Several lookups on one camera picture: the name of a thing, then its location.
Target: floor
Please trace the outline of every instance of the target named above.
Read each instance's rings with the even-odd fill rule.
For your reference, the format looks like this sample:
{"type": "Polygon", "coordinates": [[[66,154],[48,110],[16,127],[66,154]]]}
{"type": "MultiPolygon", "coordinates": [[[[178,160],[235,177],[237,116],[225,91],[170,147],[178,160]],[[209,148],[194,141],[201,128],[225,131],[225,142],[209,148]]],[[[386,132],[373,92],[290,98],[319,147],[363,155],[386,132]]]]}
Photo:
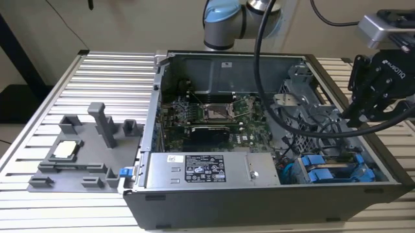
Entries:
{"type": "MultiPolygon", "coordinates": [[[[23,124],[0,124],[0,139],[12,143],[23,128],[23,124]]],[[[7,143],[0,142],[0,158],[8,147],[10,145],[7,143]]]]}

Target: sticker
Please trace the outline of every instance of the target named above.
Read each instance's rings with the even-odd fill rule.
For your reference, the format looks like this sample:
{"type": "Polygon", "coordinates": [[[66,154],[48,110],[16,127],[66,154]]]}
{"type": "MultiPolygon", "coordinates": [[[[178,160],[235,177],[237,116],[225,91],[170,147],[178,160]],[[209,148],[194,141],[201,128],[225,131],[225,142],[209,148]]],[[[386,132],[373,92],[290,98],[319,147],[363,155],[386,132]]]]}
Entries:
{"type": "Polygon", "coordinates": [[[223,155],[187,155],[185,166],[189,183],[227,182],[223,155]]]}
{"type": "Polygon", "coordinates": [[[223,62],[222,68],[233,68],[233,62],[223,62]]]}
{"type": "Polygon", "coordinates": [[[169,163],[183,163],[185,156],[183,155],[169,155],[167,162],[169,163]]]}

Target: barcode label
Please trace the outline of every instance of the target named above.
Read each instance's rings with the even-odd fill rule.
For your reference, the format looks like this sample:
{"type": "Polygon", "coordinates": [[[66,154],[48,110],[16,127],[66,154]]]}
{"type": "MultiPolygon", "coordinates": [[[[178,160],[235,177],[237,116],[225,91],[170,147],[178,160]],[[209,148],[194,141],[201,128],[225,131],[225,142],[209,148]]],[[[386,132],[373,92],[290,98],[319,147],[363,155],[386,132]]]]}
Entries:
{"type": "Polygon", "coordinates": [[[169,155],[167,162],[169,163],[183,163],[185,156],[183,155],[169,155]]]}

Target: motherboard chip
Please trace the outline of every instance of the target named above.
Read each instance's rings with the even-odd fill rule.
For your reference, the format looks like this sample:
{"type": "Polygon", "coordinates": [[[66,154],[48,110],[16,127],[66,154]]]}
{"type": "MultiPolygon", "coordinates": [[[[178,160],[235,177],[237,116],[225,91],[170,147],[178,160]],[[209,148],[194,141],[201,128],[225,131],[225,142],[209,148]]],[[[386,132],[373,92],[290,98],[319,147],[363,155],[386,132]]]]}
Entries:
{"type": "Polygon", "coordinates": [[[205,105],[205,115],[207,120],[229,119],[229,109],[226,104],[205,105]]]}

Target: white label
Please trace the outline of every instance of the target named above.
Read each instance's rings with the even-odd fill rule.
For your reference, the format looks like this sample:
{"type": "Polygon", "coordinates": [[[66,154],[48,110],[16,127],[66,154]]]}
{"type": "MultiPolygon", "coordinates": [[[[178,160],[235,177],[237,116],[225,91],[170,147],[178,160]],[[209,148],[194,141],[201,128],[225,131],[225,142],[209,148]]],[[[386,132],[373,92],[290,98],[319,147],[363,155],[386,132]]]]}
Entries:
{"type": "Polygon", "coordinates": [[[169,163],[183,163],[185,156],[183,155],[169,155],[167,162],[169,163]]]}
{"type": "Polygon", "coordinates": [[[233,62],[223,62],[222,68],[233,68],[233,62]]]}

